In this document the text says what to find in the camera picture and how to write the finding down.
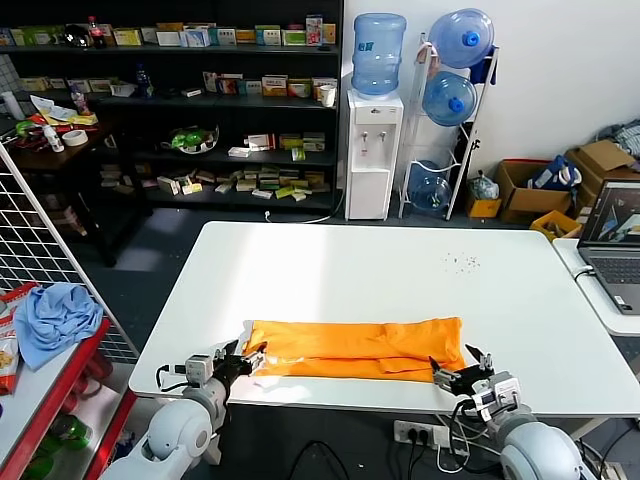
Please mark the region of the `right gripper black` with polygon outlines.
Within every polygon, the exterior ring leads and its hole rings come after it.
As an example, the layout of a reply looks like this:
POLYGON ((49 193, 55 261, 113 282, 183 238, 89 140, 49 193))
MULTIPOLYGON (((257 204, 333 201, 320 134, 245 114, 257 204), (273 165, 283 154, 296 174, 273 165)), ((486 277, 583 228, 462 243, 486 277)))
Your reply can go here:
POLYGON ((466 367, 458 371, 450 371, 441 367, 433 357, 429 357, 433 383, 441 386, 454 396, 474 395, 473 385, 479 381, 488 380, 494 374, 493 359, 490 353, 484 353, 470 344, 466 344, 465 347, 478 362, 478 367, 466 367))

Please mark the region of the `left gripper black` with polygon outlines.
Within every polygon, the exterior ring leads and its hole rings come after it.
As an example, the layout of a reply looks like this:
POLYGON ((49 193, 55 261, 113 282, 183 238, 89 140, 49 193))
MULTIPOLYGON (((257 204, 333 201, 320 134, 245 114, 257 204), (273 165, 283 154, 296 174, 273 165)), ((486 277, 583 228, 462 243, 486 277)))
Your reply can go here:
POLYGON ((215 350, 213 377, 224 385, 232 385, 238 377, 248 376, 265 362, 267 343, 249 347, 242 355, 234 355, 238 340, 230 341, 215 350))

